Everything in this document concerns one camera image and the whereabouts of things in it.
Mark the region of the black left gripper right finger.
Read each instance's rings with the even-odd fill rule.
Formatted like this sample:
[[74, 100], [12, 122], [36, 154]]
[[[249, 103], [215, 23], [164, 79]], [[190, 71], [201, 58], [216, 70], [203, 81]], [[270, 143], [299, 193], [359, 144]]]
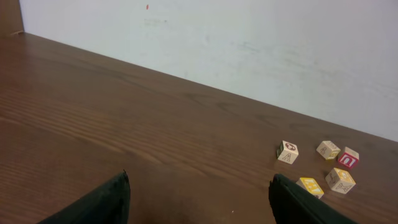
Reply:
[[269, 185], [269, 203], [278, 224], [355, 224], [282, 174]]

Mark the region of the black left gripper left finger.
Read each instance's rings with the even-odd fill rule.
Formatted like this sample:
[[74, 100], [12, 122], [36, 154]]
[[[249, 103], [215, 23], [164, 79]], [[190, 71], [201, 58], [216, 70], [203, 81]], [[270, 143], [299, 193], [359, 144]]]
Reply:
[[131, 188], [125, 171], [118, 173], [41, 224], [127, 224]]

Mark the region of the yellow block left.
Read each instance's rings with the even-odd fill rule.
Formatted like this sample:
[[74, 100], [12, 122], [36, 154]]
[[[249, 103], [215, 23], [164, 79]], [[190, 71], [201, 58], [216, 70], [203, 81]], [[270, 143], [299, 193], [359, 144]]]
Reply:
[[321, 199], [324, 195], [324, 191], [318, 185], [314, 178], [301, 177], [298, 181], [296, 181], [296, 184], [301, 186], [303, 189], [305, 189], [307, 192], [309, 192], [318, 199]]

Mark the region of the white block with dark circle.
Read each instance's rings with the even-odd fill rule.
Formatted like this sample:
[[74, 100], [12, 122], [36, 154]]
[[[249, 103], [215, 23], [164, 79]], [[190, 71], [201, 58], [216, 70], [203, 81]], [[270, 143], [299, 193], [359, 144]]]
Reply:
[[296, 158], [299, 156], [298, 147], [287, 141], [282, 141], [280, 147], [277, 150], [277, 159], [286, 162], [288, 164], [293, 164]]

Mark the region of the yellow block centre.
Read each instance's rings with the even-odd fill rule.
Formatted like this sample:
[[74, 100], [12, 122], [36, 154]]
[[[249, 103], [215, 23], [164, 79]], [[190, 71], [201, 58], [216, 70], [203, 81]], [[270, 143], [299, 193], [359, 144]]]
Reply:
[[347, 194], [356, 182], [348, 171], [333, 168], [325, 177], [325, 180], [332, 191]]

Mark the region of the yellow edged block far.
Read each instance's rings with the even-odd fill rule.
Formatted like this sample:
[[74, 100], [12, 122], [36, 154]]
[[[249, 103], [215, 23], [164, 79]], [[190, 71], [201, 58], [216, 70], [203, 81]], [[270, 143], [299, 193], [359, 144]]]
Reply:
[[340, 153], [341, 149], [331, 141], [322, 141], [316, 151], [325, 160], [332, 160]]

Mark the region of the red edged letter block far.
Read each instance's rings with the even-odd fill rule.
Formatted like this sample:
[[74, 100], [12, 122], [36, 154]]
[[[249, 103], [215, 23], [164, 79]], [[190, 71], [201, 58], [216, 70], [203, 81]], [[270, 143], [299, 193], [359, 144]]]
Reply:
[[345, 146], [338, 154], [338, 163], [352, 169], [359, 162], [359, 153]]

